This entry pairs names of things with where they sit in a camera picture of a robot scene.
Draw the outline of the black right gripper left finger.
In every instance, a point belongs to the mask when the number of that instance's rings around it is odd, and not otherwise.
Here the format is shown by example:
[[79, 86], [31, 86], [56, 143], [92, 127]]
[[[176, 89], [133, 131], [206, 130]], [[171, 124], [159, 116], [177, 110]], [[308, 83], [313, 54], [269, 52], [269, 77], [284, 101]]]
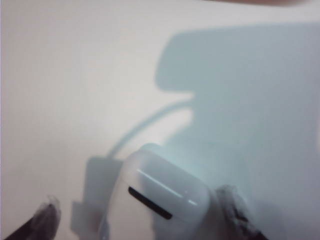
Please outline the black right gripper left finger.
[[54, 240], [61, 222], [61, 204], [57, 197], [49, 195], [20, 227], [4, 240]]

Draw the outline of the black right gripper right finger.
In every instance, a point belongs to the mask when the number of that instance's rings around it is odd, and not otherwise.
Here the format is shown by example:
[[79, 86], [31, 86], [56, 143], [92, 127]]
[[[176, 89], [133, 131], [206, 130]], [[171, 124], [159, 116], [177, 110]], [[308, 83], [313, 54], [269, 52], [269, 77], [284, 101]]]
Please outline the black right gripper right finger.
[[257, 227], [247, 204], [237, 188], [223, 185], [216, 190], [229, 240], [266, 240]]

